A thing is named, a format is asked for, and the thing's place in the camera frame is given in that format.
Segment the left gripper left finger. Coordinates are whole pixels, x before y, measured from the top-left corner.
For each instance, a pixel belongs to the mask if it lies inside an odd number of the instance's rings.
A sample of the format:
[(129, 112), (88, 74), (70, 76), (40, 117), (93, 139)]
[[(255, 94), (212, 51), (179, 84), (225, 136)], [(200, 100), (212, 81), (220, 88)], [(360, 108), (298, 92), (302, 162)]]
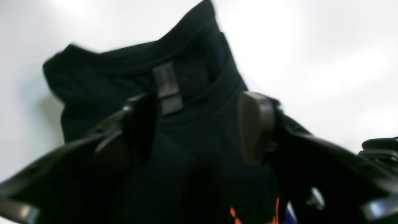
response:
[(157, 96), (127, 100), (81, 139), (1, 182), (1, 218), (17, 224), (100, 223), (115, 187), (152, 149)]

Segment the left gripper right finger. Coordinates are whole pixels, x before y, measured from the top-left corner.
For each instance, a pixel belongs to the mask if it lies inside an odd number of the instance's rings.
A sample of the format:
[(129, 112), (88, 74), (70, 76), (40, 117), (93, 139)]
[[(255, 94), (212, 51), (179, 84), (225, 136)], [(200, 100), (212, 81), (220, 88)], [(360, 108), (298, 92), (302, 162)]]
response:
[(354, 154), (285, 115), (280, 102), (245, 91), (238, 101), (243, 157), (277, 177), (283, 222), (291, 204), (299, 224), (396, 224), (397, 137), (369, 139)]

